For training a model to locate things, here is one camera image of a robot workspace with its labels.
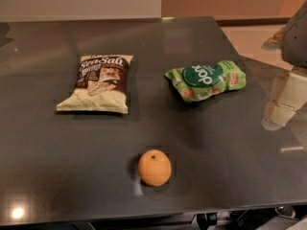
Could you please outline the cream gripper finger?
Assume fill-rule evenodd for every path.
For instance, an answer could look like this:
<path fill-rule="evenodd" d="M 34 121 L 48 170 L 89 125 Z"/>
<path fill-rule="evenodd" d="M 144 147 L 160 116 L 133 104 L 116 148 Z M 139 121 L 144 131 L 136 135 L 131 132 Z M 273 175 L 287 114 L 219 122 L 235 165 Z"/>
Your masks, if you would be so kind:
<path fill-rule="evenodd" d="M 307 70 L 278 74 L 273 81 L 262 126 L 276 131 L 285 126 L 307 103 Z"/>
<path fill-rule="evenodd" d="M 271 36 L 267 42 L 269 45 L 280 45 L 283 41 L 285 29 L 278 30 L 273 36 Z"/>

